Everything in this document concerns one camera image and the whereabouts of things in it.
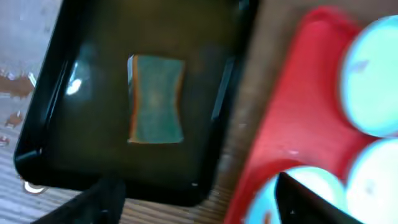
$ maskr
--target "wooden surface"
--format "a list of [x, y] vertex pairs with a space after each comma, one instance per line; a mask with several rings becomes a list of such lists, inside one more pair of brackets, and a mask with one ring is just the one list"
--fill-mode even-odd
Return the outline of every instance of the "wooden surface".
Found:
[[[0, 0], [0, 69], [36, 77], [45, 55], [61, 0]], [[254, 88], [262, 89], [258, 83]], [[218, 167], [217, 185], [209, 199], [194, 208], [127, 200], [121, 223], [221, 223], [243, 167], [257, 123], [262, 94], [244, 87], [247, 97], [231, 120], [230, 132]], [[25, 116], [26, 99], [0, 97], [0, 223], [29, 223], [56, 209], [78, 192], [48, 189], [30, 195], [22, 187], [12, 156], [22, 125], [5, 127], [10, 115]]]

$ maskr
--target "white bowl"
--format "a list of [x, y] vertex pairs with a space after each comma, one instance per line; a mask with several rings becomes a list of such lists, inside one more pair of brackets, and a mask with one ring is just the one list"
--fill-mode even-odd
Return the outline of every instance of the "white bowl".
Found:
[[346, 195], [348, 211], [359, 221], [398, 223], [398, 139], [378, 140], [360, 154]]
[[[326, 170], [311, 166], [294, 167], [286, 171], [288, 175], [315, 192], [317, 195], [330, 202], [336, 208], [346, 211], [345, 190], [337, 177]], [[264, 224], [265, 219], [270, 224], [280, 224], [280, 216], [275, 198], [277, 175], [271, 178], [263, 188], [258, 191], [248, 214], [245, 218], [247, 224]]]
[[377, 137], [398, 134], [398, 16], [362, 31], [346, 54], [340, 97], [348, 120]]

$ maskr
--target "rectangular black tray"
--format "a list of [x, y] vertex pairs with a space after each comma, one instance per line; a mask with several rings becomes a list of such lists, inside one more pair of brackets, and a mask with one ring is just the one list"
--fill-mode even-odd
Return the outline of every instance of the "rectangular black tray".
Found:
[[[75, 190], [112, 173], [124, 179], [129, 198], [200, 203], [215, 179], [256, 7], [64, 0], [14, 155], [18, 173], [36, 185]], [[133, 54], [185, 61], [181, 143], [127, 143]]]

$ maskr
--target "red plastic surface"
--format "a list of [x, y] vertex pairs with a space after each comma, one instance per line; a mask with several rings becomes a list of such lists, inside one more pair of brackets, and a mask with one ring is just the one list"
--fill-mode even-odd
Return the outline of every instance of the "red plastic surface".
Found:
[[256, 192], [292, 166], [321, 167], [345, 181], [355, 156], [376, 140], [354, 129], [339, 106], [340, 64], [359, 31], [334, 8], [303, 18], [225, 223], [241, 223]]

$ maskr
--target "water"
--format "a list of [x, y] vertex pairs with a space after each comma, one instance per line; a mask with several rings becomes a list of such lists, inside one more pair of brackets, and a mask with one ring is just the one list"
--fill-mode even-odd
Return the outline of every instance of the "water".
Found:
[[[63, 95], [50, 123], [48, 160], [70, 172], [114, 171], [143, 184], [191, 187], [206, 166], [211, 114], [237, 41], [233, 6], [224, 1], [95, 2], [90, 18], [83, 17], [82, 42], [65, 90], [71, 94]], [[127, 143], [127, 60], [133, 54], [185, 61], [179, 105], [183, 142]]]

